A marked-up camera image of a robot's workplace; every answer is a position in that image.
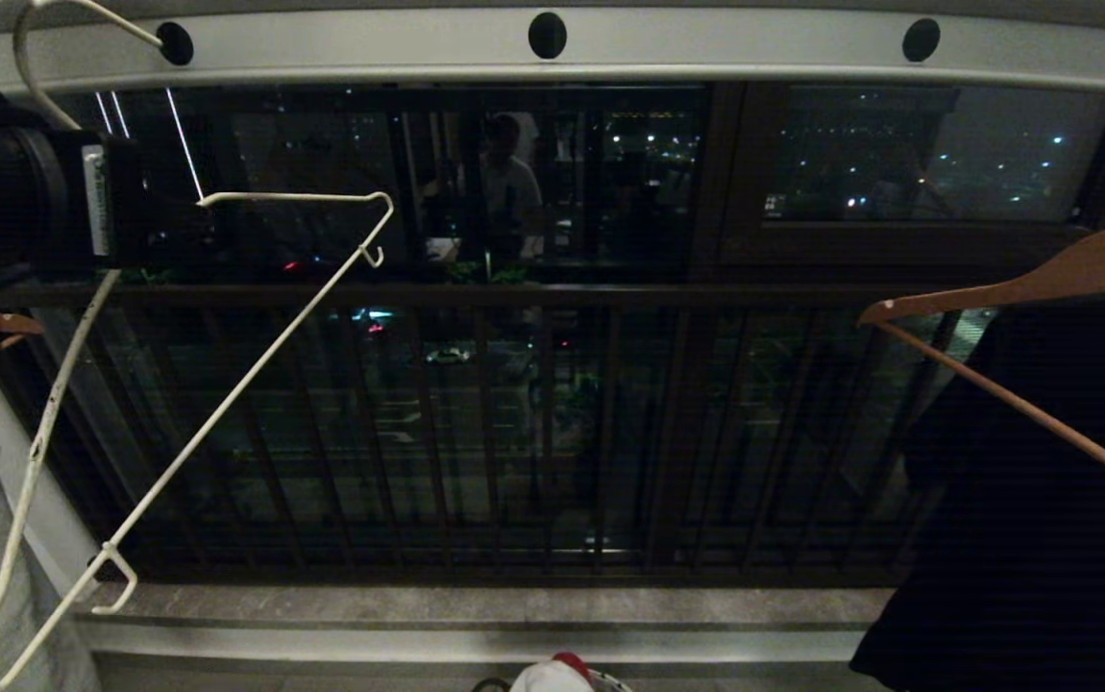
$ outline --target balcony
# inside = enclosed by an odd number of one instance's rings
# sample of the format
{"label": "balcony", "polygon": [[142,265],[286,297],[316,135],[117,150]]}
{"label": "balcony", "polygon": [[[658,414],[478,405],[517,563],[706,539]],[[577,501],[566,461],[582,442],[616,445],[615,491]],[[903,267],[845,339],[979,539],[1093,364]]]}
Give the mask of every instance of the balcony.
{"label": "balcony", "polygon": [[[901,291],[337,289],[123,552],[156,583],[895,585],[938,491],[899,439],[945,380],[854,327]],[[97,538],[312,293],[114,294],[51,453]],[[3,359],[25,424],[90,296],[0,292],[48,328]],[[908,327],[966,357],[989,316]]]}

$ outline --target white label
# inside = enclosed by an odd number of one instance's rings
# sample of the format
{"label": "white label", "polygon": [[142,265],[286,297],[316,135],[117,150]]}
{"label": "white label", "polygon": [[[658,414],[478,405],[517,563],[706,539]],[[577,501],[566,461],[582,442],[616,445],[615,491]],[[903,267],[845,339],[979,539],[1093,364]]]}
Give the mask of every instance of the white label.
{"label": "white label", "polygon": [[92,252],[97,258],[113,253],[108,237],[108,178],[104,172],[104,146],[91,144],[83,148],[83,181],[87,191],[87,220],[92,228]]}

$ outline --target balcony railing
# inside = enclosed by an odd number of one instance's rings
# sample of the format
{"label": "balcony railing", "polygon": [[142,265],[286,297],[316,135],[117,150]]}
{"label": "balcony railing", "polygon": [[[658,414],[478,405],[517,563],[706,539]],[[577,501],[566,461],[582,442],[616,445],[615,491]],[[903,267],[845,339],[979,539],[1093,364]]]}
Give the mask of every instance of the balcony railing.
{"label": "balcony railing", "polygon": [[[51,453],[107,537],[309,287],[122,287]],[[939,490],[899,443],[945,374],[898,287],[378,285],[328,295],[125,546],[144,578],[894,584]],[[87,287],[0,293],[35,424]],[[983,314],[908,328],[966,357]]]}

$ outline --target white wire hanger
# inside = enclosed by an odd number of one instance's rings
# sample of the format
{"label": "white wire hanger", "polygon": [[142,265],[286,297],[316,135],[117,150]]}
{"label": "white wire hanger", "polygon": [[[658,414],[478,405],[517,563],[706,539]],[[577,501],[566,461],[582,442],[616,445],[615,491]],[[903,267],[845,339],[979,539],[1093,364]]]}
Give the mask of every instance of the white wire hanger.
{"label": "white wire hanger", "polygon": [[[51,115],[57,122],[63,124],[64,127],[70,129],[78,129],[77,122],[65,114],[53,101],[50,98],[38,84],[33,74],[31,74],[29,57],[27,57],[27,30],[29,30],[30,19],[34,14],[35,10],[43,8],[43,6],[49,6],[53,3],[60,3],[60,1],[65,1],[65,3],[76,3],[82,4],[84,8],[91,9],[108,19],[108,21],[116,23],[118,27],[123,28],[130,34],[134,34],[140,41],[156,45],[156,48],[161,48],[162,42],[158,36],[152,35],[143,28],[135,25],[127,21],[126,19],[119,17],[119,14],[110,12],[105,8],[101,8],[99,4],[93,3],[92,0],[31,0],[27,4],[25,9],[22,10],[15,28],[13,28],[13,54],[15,54],[15,65],[19,70],[19,75],[24,82],[27,90],[33,95],[35,102],[44,111],[44,113]],[[53,609],[52,615],[49,615],[48,619],[43,622],[39,631],[35,631],[35,636],[29,643],[20,656],[13,661],[13,664],[9,667],[7,673],[0,679],[0,691],[2,689],[8,689],[13,681],[18,678],[19,673],[24,670],[27,662],[31,661],[34,653],[46,641],[48,636],[52,633],[53,628],[56,623],[61,621],[64,617],[66,610],[70,610],[70,606],[74,605],[74,600],[77,600],[77,596],[86,588],[87,583],[92,581],[95,577],[96,570],[104,566],[105,563],[110,562],[117,566],[117,569],[122,570],[122,574],[126,575],[126,588],[122,591],[122,596],[117,597],[117,601],[114,601],[110,606],[96,606],[92,608],[92,612],[97,616],[107,616],[116,614],[117,610],[122,609],[122,606],[126,605],[129,597],[134,595],[135,588],[138,586],[138,574],[130,568],[129,563],[126,562],[122,553],[118,552],[118,546],[122,544],[122,539],[125,539],[129,531],[134,528],[135,524],[144,516],[144,513],[151,506],[151,503],[156,501],[156,497],[168,482],[171,481],[172,476],[179,472],[180,468],[185,464],[185,461],[189,459],[189,455],[197,450],[198,444],[201,444],[202,440],[207,438],[210,430],[214,428],[215,423],[219,422],[220,417],[223,417],[224,412],[232,406],[233,402],[240,398],[242,391],[250,386],[250,382],[254,380],[259,371],[266,366],[267,361],[284,346],[284,343],[288,340],[288,337],[301,327],[303,321],[313,314],[319,302],[326,297],[326,294],[335,287],[335,284],[346,275],[347,270],[351,268],[351,264],[356,263],[358,259],[365,259],[369,266],[379,268],[381,262],[386,260],[386,254],[382,253],[381,248],[377,248],[377,255],[372,255],[369,251],[373,238],[377,238],[378,232],[385,227],[387,220],[394,213],[394,201],[391,200],[390,196],[386,192],[372,192],[369,195],[306,195],[306,193],[290,193],[290,192],[215,192],[202,197],[198,201],[200,207],[210,207],[218,205],[219,202],[232,202],[242,200],[255,200],[255,201],[290,201],[290,202],[373,202],[381,200],[386,202],[387,210],[386,213],[381,216],[378,223],[373,226],[372,231],[365,237],[365,240],[360,242],[357,247],[355,253],[351,253],[350,258],[341,264],[341,266],[335,272],[333,276],[320,287],[318,294],[314,295],[312,301],[303,307],[301,313],[295,316],[288,327],[286,327],[280,336],[263,352],[262,357],[259,357],[257,363],[254,363],[253,367],[250,367],[249,371],[245,373],[244,377],[236,382],[235,387],[229,391],[223,401],[219,402],[218,407],[213,412],[207,417],[206,422],[202,422],[202,428],[198,429],[193,437],[189,439],[187,445],[180,450],[176,459],[171,461],[169,468],[165,469],[165,473],[161,473],[157,481],[144,494],[144,497],[138,501],[135,508],[131,510],[129,515],[122,525],[118,526],[117,531],[114,532],[113,537],[108,538],[101,546],[99,553],[92,559],[91,564],[87,564],[86,569],[80,575],[77,581],[74,586],[70,588],[69,594],[63,597],[61,604],[56,605]],[[48,442],[52,438],[53,426],[56,422],[56,412],[61,408],[62,399],[65,396],[66,386],[70,382],[70,375],[74,371],[74,366],[77,364],[78,352],[83,349],[83,343],[86,342],[87,334],[92,332],[92,324],[95,322],[96,316],[99,315],[101,307],[104,307],[105,302],[108,298],[108,293],[113,290],[114,285],[117,284],[117,280],[122,275],[120,270],[108,271],[104,280],[99,282],[99,287],[96,289],[95,295],[92,295],[92,302],[87,304],[86,312],[83,314],[83,318],[78,321],[77,328],[74,329],[74,335],[70,339],[70,347],[65,350],[64,359],[62,359],[62,366],[57,369],[55,380],[53,380],[52,389],[49,390],[48,403],[44,405],[44,411],[41,416],[39,429],[35,431],[35,438],[31,443],[31,451],[27,455],[27,469],[24,481],[22,482],[22,490],[19,494],[19,503],[15,507],[15,513],[13,513],[13,521],[11,522],[11,533],[8,534],[7,544],[4,544],[2,565],[0,565],[0,607],[2,607],[2,601],[4,595],[7,595],[7,588],[11,583],[11,574],[13,572],[13,565],[15,565],[17,557],[19,555],[19,548],[22,543],[22,534],[24,533],[24,525],[27,523],[27,513],[31,508],[31,503],[33,502],[35,483],[40,479],[40,472],[44,465],[44,454],[48,452]]]}

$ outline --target white cap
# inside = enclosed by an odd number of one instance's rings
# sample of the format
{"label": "white cap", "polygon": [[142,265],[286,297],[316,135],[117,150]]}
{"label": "white cap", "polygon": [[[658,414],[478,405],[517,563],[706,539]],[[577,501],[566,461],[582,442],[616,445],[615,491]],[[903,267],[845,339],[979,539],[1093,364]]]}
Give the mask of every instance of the white cap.
{"label": "white cap", "polygon": [[528,667],[509,692],[592,692],[591,683],[561,661],[544,661]]}

